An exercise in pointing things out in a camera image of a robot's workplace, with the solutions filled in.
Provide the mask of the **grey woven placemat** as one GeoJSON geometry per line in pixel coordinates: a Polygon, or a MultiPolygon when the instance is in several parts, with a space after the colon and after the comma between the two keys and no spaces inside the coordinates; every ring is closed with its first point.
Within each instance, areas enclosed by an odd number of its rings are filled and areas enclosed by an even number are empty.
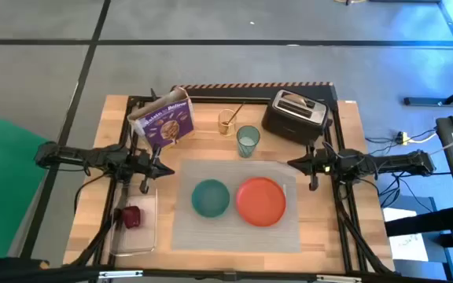
{"type": "Polygon", "coordinates": [[[296,170],[277,161],[184,160],[175,205],[171,248],[218,252],[300,252],[296,170]],[[248,178],[267,177],[281,186],[286,198],[282,219],[269,227],[248,224],[236,211],[235,194],[248,178]],[[226,186],[228,208],[207,218],[192,205],[196,185],[215,179],[226,186]]]}

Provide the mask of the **black aluminium table frame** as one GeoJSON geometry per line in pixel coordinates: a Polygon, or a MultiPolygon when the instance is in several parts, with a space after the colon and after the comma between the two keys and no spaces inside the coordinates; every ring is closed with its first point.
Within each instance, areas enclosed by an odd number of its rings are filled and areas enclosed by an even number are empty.
{"type": "MultiPolygon", "coordinates": [[[[212,123],[212,114],[206,113],[205,104],[219,106],[240,104],[246,101],[245,118],[240,124],[258,123],[255,114],[263,115],[260,103],[269,101],[269,90],[272,87],[262,87],[262,93],[241,94],[241,90],[249,89],[190,89],[193,107],[198,123],[204,127],[212,123]]],[[[132,101],[129,96],[108,95],[105,99],[101,119],[94,142],[94,147],[119,142],[122,134],[127,103],[132,101]]],[[[344,101],[334,98],[336,107],[332,105],[333,126],[329,143],[337,149],[351,148],[366,152],[363,139],[363,125],[360,120],[359,108],[356,101],[344,101]]],[[[304,154],[304,147],[273,134],[262,134],[260,150],[255,153],[255,160],[287,161],[304,154]]],[[[157,247],[153,252],[127,257],[110,256],[108,240],[102,241],[102,248],[94,253],[91,264],[108,263],[115,267],[141,267],[143,270],[185,270],[184,273],[198,271],[220,271],[221,273],[237,273],[241,271],[262,273],[291,273],[291,274],[343,274],[351,270],[372,271],[367,263],[364,252],[359,250],[353,236],[340,219],[337,219],[332,181],[328,176],[319,177],[319,188],[308,190],[308,176],[300,172],[296,177],[297,209],[300,225],[300,253],[266,253],[266,252],[214,252],[205,250],[175,250],[171,249],[171,226],[175,219],[175,201],[177,187],[165,187],[158,193],[157,216],[157,247]]],[[[100,228],[105,218],[105,210],[111,207],[111,181],[98,180],[86,186],[79,197],[79,210],[76,212],[68,245],[64,252],[63,263],[70,263],[78,258],[80,252],[87,247],[100,228]]],[[[348,209],[349,217],[356,229],[360,230],[363,238],[374,254],[390,270],[394,269],[392,253],[389,247],[383,215],[378,201],[377,191],[367,182],[360,182],[347,189],[349,199],[344,207],[348,209]]]]}

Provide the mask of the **orange plate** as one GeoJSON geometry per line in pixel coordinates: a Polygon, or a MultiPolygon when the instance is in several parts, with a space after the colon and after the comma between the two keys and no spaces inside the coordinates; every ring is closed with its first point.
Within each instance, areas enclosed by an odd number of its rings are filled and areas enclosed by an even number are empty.
{"type": "Polygon", "coordinates": [[[276,181],[267,177],[254,177],[239,185],[235,206],[248,224],[269,227],[278,223],[285,214],[286,197],[276,181]]]}

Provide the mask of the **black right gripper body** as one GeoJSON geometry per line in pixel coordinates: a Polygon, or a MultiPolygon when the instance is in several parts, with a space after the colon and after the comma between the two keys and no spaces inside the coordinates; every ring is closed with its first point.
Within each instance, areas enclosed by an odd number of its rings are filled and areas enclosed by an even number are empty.
{"type": "Polygon", "coordinates": [[[319,187],[317,174],[328,174],[330,171],[330,155],[327,149],[316,149],[313,145],[306,148],[308,154],[308,176],[310,177],[309,190],[316,191],[319,187]]]}

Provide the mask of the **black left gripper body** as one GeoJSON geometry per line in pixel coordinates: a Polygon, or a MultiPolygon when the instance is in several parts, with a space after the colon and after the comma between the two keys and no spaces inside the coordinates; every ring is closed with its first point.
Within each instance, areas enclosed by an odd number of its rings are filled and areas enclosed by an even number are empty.
{"type": "Polygon", "coordinates": [[[151,174],[154,171],[153,161],[156,158],[160,159],[161,148],[159,145],[152,150],[152,154],[149,154],[146,150],[143,150],[139,155],[133,155],[131,157],[131,167],[134,173],[143,174],[144,178],[139,186],[139,190],[143,194],[147,194],[149,191],[149,180],[151,174]]]}

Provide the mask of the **white paper sheet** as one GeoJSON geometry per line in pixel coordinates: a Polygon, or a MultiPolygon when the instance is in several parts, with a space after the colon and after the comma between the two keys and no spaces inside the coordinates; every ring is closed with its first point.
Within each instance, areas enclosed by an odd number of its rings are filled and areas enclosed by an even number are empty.
{"type": "MultiPolygon", "coordinates": [[[[417,215],[415,211],[398,208],[384,208],[382,211],[386,222],[417,215]]],[[[423,237],[420,233],[389,236],[389,243],[394,259],[429,261],[423,237]]]]}

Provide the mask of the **black silver toaster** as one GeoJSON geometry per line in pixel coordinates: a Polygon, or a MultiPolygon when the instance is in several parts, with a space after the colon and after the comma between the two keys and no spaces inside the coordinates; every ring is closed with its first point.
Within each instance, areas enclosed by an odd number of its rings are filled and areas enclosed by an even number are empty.
{"type": "Polygon", "coordinates": [[[286,100],[286,94],[295,93],[280,90],[267,104],[262,127],[272,134],[301,145],[308,145],[310,141],[316,141],[324,135],[325,129],[331,124],[330,107],[321,101],[305,97],[315,103],[314,108],[308,108],[286,100]]]}

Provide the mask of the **dark red jar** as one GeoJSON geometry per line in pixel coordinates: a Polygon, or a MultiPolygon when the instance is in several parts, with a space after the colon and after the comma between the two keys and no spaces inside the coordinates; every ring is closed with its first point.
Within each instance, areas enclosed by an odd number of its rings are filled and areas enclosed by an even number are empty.
{"type": "Polygon", "coordinates": [[[139,227],[141,224],[141,211],[138,206],[125,207],[122,210],[123,224],[127,229],[139,227]]]}

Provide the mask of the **black front crossbeam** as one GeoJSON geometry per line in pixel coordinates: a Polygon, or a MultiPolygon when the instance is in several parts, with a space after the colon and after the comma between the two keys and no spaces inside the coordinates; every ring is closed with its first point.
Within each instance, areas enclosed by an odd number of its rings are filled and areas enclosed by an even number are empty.
{"type": "MultiPolygon", "coordinates": [[[[121,268],[116,269],[111,265],[79,265],[66,264],[52,268],[49,263],[41,259],[0,258],[0,283],[97,283],[98,281],[110,281],[113,279],[99,279],[101,271],[111,270],[142,270],[142,277],[176,277],[193,278],[195,280],[212,279],[224,282],[236,282],[243,280],[284,280],[315,282],[317,274],[294,274],[294,273],[264,273],[264,272],[235,272],[235,271],[203,271],[203,270],[158,270],[121,268]]],[[[360,277],[363,283],[453,283],[453,281],[427,279],[418,277],[402,277],[399,275],[385,275],[352,272],[350,274],[324,274],[347,277],[360,277]]]]}

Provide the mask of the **teal glass tumbler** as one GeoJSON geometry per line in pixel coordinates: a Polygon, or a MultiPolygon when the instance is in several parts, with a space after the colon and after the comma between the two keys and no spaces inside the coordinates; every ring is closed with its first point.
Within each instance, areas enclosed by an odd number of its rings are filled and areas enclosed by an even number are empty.
{"type": "Polygon", "coordinates": [[[243,126],[238,130],[236,138],[239,156],[249,158],[260,141],[260,132],[254,126],[243,126]]]}

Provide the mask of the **purple cereal bag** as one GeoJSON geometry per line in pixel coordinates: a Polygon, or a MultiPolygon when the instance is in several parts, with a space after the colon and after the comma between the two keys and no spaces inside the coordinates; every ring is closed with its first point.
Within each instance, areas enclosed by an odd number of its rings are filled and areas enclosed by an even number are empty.
{"type": "Polygon", "coordinates": [[[195,129],[192,101],[180,86],[132,111],[127,120],[132,130],[151,148],[175,145],[195,129]]]}

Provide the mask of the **clear plastic container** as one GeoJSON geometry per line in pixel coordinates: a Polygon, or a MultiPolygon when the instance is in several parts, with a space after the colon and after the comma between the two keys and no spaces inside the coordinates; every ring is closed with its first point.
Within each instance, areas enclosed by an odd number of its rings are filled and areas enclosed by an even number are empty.
{"type": "Polygon", "coordinates": [[[115,207],[112,210],[112,228],[109,231],[109,253],[114,256],[129,256],[151,252],[157,245],[157,192],[147,194],[139,191],[138,185],[124,184],[116,190],[115,207]],[[127,229],[123,224],[122,210],[138,206],[141,211],[139,227],[127,229]]]}

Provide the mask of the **black orange hazard striped bar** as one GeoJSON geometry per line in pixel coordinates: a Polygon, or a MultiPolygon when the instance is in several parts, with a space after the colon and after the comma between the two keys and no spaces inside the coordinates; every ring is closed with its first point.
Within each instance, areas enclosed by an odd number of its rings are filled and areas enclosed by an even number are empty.
{"type": "Polygon", "coordinates": [[[210,83],[176,85],[194,97],[266,97],[280,90],[301,94],[316,100],[337,100],[331,82],[277,82],[277,83],[210,83]]]}

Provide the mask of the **teal bowl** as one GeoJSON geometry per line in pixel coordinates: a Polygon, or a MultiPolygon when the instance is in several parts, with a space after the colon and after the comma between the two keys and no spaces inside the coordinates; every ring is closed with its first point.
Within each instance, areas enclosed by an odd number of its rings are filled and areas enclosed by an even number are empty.
{"type": "Polygon", "coordinates": [[[206,179],[195,186],[191,204],[194,211],[202,217],[219,217],[230,206],[230,192],[221,181],[206,179]]]}

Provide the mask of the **silver metal bracket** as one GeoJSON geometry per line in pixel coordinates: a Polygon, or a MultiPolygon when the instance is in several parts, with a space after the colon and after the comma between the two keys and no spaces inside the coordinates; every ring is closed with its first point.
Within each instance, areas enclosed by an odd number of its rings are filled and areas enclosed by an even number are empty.
{"type": "Polygon", "coordinates": [[[113,278],[126,278],[126,277],[142,277],[144,272],[142,270],[111,270],[101,271],[98,274],[99,279],[113,279],[113,278]]]}
{"type": "Polygon", "coordinates": [[[347,276],[335,276],[335,275],[324,275],[318,274],[315,282],[321,283],[363,283],[360,277],[347,277],[347,276]]]}

